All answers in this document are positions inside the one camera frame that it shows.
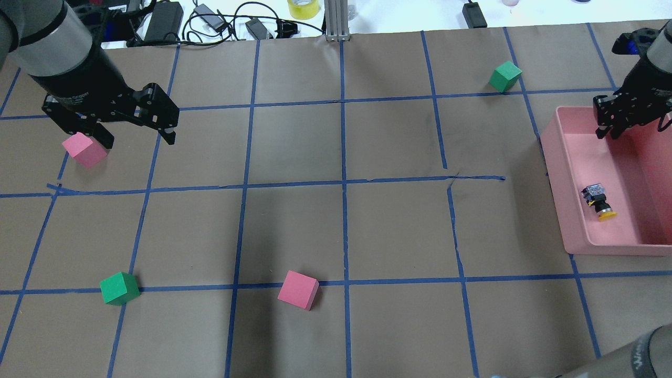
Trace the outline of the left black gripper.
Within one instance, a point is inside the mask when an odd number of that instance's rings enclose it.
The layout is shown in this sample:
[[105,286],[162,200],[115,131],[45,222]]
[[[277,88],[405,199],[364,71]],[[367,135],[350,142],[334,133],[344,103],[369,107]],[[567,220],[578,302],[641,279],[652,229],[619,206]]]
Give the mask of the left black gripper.
[[156,130],[168,145],[176,142],[175,103],[157,83],[130,88],[105,52],[88,53],[69,71],[43,76],[41,86],[50,96],[41,107],[48,117],[66,133],[92,134],[104,149],[113,148],[114,136],[99,122],[130,122]]

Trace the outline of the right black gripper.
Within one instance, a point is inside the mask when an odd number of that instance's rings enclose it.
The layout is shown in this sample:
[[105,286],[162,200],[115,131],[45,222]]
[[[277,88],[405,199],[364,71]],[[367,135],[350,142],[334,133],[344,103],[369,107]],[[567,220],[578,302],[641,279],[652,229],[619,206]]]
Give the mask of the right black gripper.
[[646,126],[658,121],[657,131],[669,129],[670,85],[626,85],[612,95],[599,95],[593,98],[593,111],[598,139],[610,135],[612,140],[636,126]]

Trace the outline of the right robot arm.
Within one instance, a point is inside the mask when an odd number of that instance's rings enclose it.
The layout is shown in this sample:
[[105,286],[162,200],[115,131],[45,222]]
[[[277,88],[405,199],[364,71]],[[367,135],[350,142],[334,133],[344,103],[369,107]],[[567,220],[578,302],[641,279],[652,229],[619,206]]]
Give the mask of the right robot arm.
[[661,29],[641,28],[623,33],[614,41],[612,53],[635,55],[639,60],[623,84],[609,96],[593,98],[598,139],[618,139],[625,131],[657,121],[657,131],[670,128],[671,24]]

